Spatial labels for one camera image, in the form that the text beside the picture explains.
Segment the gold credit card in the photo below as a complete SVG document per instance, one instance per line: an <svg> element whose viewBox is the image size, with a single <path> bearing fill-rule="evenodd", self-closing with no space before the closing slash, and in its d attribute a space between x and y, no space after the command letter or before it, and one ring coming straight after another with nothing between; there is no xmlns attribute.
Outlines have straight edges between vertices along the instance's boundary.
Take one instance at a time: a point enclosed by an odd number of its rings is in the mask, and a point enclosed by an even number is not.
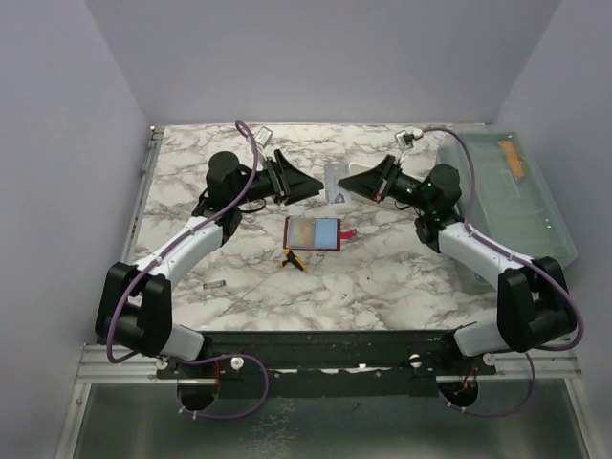
<svg viewBox="0 0 612 459"><path fill-rule="evenodd" d="M311 247L315 242L315 222L312 219L293 220L288 241L292 247Z"/></svg>

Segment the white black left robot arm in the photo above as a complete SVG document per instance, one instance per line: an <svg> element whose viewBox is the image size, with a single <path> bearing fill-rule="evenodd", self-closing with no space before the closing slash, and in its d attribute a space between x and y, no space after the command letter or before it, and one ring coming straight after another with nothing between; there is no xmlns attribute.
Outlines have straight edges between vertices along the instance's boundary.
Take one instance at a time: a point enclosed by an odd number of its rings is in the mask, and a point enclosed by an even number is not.
<svg viewBox="0 0 612 459"><path fill-rule="evenodd" d="M117 262L108 270L95 324L107 346L178 359L192 378L206 375L212 355L202 333L174 323L173 289L232 238L242 219L241 205L266 198L290 205L323 189L321 181L290 164L280 151L265 159L261 169L241 164L232 152L217 152L208 161L206 184L178 234L140 261Z"/></svg>

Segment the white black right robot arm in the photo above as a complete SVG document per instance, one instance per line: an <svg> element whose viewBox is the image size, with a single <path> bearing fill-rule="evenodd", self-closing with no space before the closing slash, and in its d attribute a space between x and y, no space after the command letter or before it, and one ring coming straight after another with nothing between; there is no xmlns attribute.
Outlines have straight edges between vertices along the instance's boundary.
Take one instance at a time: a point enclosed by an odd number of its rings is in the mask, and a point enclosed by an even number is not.
<svg viewBox="0 0 612 459"><path fill-rule="evenodd" d="M442 367L464 373L475 356L503 351L525 353L573 333L579 325L563 271L551 257L532 259L497 245L471 229L455 210L460 174L435 165L419 181L404 174L388 155L371 169L339 180L339 186L379 203L387 198L414 208L422 244L466 266L496 291L496 315L456 329L440 351Z"/></svg>

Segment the red card holder wallet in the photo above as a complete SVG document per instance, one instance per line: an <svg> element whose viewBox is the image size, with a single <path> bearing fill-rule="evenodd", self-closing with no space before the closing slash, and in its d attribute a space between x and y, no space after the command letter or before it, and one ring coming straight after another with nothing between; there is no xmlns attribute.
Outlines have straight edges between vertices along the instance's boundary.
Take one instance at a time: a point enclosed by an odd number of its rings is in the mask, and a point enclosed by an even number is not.
<svg viewBox="0 0 612 459"><path fill-rule="evenodd" d="M343 231L338 218L287 217L283 248L298 251L340 251L343 240L357 235L356 229Z"/></svg>

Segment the white rectangular plastic tray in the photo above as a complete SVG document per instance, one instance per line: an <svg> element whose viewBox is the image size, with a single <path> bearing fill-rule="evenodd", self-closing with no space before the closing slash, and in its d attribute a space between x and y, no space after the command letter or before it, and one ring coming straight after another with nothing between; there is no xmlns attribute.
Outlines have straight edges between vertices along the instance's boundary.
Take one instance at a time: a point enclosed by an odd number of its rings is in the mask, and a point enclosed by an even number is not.
<svg viewBox="0 0 612 459"><path fill-rule="evenodd" d="M367 171L369 171L371 169L372 169L371 165L350 163L349 164L348 175L349 176L356 176L356 175L362 174L364 172L367 172Z"/></svg>

